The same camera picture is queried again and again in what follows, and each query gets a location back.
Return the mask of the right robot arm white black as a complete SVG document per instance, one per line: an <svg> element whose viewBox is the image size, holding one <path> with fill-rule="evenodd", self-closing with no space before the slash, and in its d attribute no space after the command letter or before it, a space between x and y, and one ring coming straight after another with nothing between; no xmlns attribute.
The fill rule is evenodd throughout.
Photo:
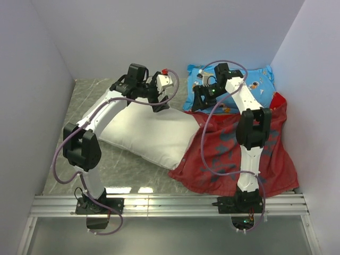
<svg viewBox="0 0 340 255"><path fill-rule="evenodd" d="M232 97L240 114L236 127L236 141L241 148L239 179L235 195L223 197L231 213L245 213L253 209L264 208L264 197L259 180L260 157L270 135L271 110L263 107L246 85L248 71L240 66L238 70L229 68L229 61L215 61L215 83L210 84L210 76L200 69L197 77L201 84L193 88L194 101L192 111L208 107L216 109L220 102L217 97Z"/></svg>

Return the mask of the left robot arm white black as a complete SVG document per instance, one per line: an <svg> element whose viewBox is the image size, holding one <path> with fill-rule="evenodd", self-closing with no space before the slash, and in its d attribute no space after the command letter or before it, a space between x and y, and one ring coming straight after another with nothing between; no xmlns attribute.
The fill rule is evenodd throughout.
<svg viewBox="0 0 340 255"><path fill-rule="evenodd" d="M157 71L153 76L140 64L130 64L127 74L115 81L99 104L77 124L67 123L63 130L63 157L74 167L83 185L80 207L95 214L109 207L97 165L101 160L98 138L113 118L137 99L146 99L153 112L168 109L168 96L163 91L173 86L168 70Z"/></svg>

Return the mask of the white pillow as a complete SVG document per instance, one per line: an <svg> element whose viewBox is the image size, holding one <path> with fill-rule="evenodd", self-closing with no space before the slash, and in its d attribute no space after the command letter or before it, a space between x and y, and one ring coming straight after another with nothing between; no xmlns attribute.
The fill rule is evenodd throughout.
<svg viewBox="0 0 340 255"><path fill-rule="evenodd" d="M88 121L95 109L110 98L115 101L104 106L87 128L101 141L166 169L176 169L200 128L195 118L173 108L155 113L146 99L129 103L121 99L119 92L106 90L78 125Z"/></svg>

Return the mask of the red pillowcase with grey print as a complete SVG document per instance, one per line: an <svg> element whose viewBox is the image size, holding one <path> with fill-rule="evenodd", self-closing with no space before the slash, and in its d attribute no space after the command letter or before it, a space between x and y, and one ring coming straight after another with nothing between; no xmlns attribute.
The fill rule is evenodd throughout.
<svg viewBox="0 0 340 255"><path fill-rule="evenodd" d="M286 108L286 99L274 93L270 104L270 135L259 166L267 197L299 187L295 166L282 143ZM169 177L196 193L233 196L239 177L231 172L238 171L241 163L241 149L235 135L239 119L239 114L213 115L206 134L203 136L203 128L199 128L178 167L169 171ZM202 137L205 139L203 150L200 149Z"/></svg>

